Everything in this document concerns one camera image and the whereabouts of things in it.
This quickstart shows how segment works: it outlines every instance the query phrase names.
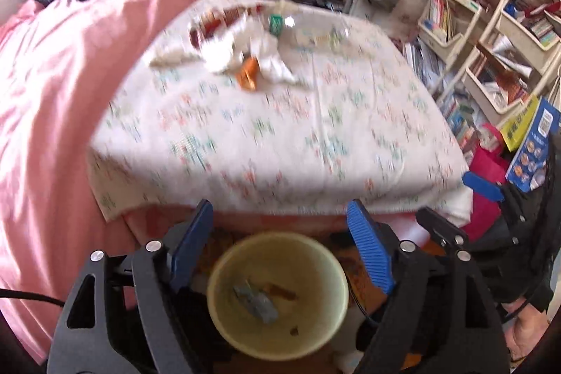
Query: black cable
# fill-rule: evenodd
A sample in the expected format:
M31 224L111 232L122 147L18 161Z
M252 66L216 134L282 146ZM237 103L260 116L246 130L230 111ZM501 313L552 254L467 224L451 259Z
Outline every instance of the black cable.
M512 320L514 317L516 317L518 314L520 314L521 311L522 311L526 306L529 305L529 301L530 301L530 298L526 298L526 301L524 301L524 302L522 303L522 305L521 305L516 311L513 311L513 312L511 312L510 314L505 315L505 317L501 320L501 322L502 322L503 324L506 324L509 320Z
M46 295L41 295L40 293L33 292L18 292L17 290L6 290L0 289L0 298L13 298L13 299L28 299L33 301L44 301L45 303L56 304L61 308L65 306L64 301L60 301L56 298L47 297Z
M374 321L372 319L372 317L370 317L366 311L366 309L364 309L363 305L360 303L360 301L358 301L357 296L354 294L354 290L352 289L352 284L351 284L351 280L349 279L349 276L347 276L347 273L345 272L345 278L347 278L347 284L349 285L349 291L351 292L351 296L354 300L354 302L356 303L356 306L358 307L358 309L360 309L360 312L362 312L364 314L364 317L366 318L366 320L368 321L368 323L373 327L373 328L378 328L379 324L378 322Z

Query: orange snack wrapper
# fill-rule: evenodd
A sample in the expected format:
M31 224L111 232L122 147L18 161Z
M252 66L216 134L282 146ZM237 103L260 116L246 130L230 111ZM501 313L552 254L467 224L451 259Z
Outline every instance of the orange snack wrapper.
M256 90L257 88L257 73L259 72L259 61L256 57L248 57L242 64L239 72L236 74L236 79L242 89Z

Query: green bottle cap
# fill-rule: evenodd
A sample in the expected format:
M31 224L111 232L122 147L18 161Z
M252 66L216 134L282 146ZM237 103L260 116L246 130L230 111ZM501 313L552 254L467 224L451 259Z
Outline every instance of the green bottle cap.
M269 32L275 37L281 35L284 26L284 19L280 15L270 15L269 16Z

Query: qr code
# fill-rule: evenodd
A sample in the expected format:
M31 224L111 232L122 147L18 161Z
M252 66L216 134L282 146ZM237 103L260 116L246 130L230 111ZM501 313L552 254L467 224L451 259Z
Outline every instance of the qr code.
M538 126L538 132L542 137L548 136L549 129L552 128L552 123L553 123L553 115L549 113L547 110L544 110L540 119L540 125Z

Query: yellow bowl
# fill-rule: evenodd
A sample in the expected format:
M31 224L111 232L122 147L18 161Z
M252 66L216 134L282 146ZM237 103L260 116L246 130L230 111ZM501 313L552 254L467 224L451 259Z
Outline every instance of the yellow bowl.
M296 300L270 296L279 312L264 324L238 301L234 285L248 280L296 293ZM218 260L207 289L210 317L220 334L242 353L269 361L301 358L337 332L349 305L343 268L328 249L296 233L264 233L232 246Z

